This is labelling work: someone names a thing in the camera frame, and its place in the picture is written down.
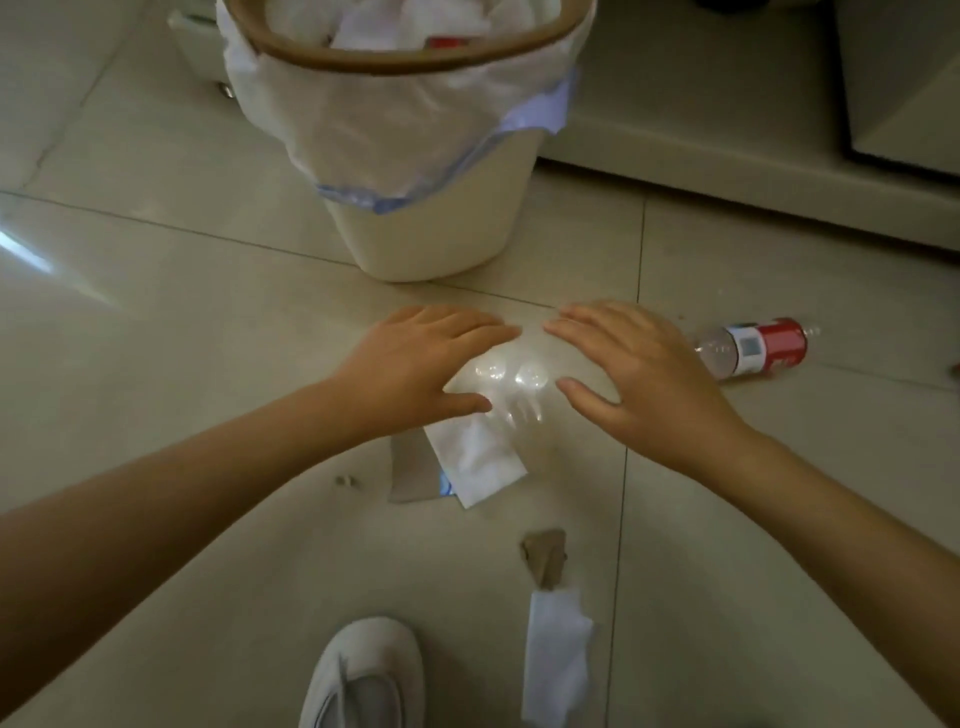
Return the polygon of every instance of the forearm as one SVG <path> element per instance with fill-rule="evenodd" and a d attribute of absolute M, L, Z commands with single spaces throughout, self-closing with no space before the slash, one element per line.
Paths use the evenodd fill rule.
<path fill-rule="evenodd" d="M 763 527 L 949 725 L 960 724 L 960 559 L 765 437 L 705 484 Z"/>
<path fill-rule="evenodd" d="M 356 445 L 337 397 L 315 385 L 0 516 L 0 719 L 266 496 Z"/>

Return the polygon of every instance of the crumpled plastic bag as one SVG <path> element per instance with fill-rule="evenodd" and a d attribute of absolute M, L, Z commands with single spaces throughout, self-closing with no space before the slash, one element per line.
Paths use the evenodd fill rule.
<path fill-rule="evenodd" d="M 559 0 L 273 0 L 276 33 L 339 48 L 422 48 L 431 36 L 521 33 Z M 230 83 L 244 114 L 286 146 L 326 198 L 376 212 L 422 199 L 463 174 L 506 133 L 565 123 L 571 71 L 594 10 L 569 36 L 532 53 L 413 76 L 316 71 L 257 54 L 223 4 Z"/>

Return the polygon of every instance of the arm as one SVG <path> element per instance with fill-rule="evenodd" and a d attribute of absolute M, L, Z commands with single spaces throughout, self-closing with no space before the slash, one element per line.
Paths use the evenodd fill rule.
<path fill-rule="evenodd" d="M 561 314 L 546 330 L 601 366 L 621 398 L 561 379 L 570 404 L 753 519 L 941 720 L 960 725 L 960 558 L 748 427 L 661 317 L 613 302 Z"/>
<path fill-rule="evenodd" d="M 518 335 L 478 311 L 402 309 L 330 379 L 0 516 L 0 720 L 295 475 L 376 437 L 489 410 L 443 388 Z"/>

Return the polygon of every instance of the plastic bottle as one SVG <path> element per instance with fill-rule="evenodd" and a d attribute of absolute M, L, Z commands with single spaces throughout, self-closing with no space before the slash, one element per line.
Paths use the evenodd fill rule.
<path fill-rule="evenodd" d="M 693 346 L 714 377 L 729 379 L 795 367 L 819 335 L 818 326 L 781 318 L 709 328 L 693 337 Z"/>

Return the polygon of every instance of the barcode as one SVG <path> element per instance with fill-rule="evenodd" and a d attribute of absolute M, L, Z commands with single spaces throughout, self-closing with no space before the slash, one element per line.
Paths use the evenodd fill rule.
<path fill-rule="evenodd" d="M 749 339 L 740 339 L 740 353 L 743 356 L 760 356 L 763 353 L 760 337 L 751 336 Z"/>

